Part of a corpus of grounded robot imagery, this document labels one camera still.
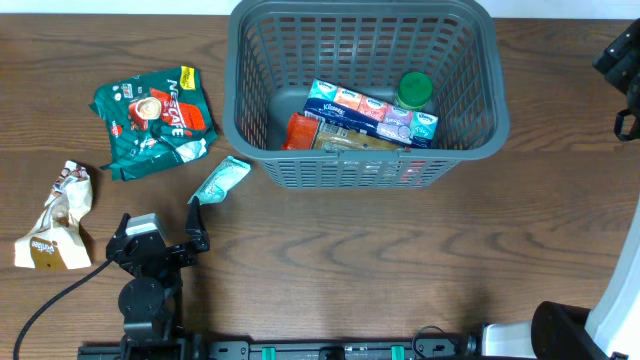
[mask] gray plastic basket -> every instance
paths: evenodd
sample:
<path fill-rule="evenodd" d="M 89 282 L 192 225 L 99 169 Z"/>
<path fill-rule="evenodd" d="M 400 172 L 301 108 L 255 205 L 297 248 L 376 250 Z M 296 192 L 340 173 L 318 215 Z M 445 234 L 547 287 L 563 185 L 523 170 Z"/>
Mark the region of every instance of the gray plastic basket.
<path fill-rule="evenodd" d="M 409 71 L 433 79 L 433 149 L 280 150 L 314 78 L 391 102 Z M 495 26 L 472 0 L 244 0 L 225 75 L 229 142 L 285 187 L 423 187 L 509 133 Z"/>

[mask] red snack package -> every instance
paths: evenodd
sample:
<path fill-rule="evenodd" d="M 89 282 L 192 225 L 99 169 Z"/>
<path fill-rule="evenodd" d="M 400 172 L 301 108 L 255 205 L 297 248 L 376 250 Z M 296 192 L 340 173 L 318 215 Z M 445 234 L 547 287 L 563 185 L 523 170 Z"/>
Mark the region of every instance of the red snack package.
<path fill-rule="evenodd" d="M 309 150 L 318 132 L 317 120 L 302 116 L 298 113 L 291 115 L 287 126 L 287 139 L 282 144 L 282 150 Z"/>

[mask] yellow label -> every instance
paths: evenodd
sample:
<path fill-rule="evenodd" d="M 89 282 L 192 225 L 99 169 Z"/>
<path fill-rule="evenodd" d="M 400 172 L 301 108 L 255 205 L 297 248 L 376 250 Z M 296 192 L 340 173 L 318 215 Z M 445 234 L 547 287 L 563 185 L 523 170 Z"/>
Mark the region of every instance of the yellow label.
<path fill-rule="evenodd" d="M 184 90 L 196 89 L 195 69 L 188 66 L 182 67 L 182 75 L 180 75 L 180 86 Z"/>

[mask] green clip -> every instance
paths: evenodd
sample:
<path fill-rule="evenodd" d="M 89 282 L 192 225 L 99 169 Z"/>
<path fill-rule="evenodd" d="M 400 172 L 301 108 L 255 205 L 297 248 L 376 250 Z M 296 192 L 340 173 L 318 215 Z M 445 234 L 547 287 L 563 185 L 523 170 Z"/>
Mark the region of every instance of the green clip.
<path fill-rule="evenodd" d="M 276 348 L 262 348 L 262 360 L 276 360 Z"/>
<path fill-rule="evenodd" d="M 395 345 L 391 347 L 391 360 L 404 360 L 404 346 Z"/>

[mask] green jar lid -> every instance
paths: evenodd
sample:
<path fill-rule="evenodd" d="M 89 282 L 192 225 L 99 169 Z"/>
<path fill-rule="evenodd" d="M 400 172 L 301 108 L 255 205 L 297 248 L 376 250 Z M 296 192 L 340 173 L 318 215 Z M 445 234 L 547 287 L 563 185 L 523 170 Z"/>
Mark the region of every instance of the green jar lid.
<path fill-rule="evenodd" d="M 421 72 L 410 72 L 402 77 L 398 86 L 398 100 L 412 109 L 419 109 L 433 94 L 431 78 Z"/>

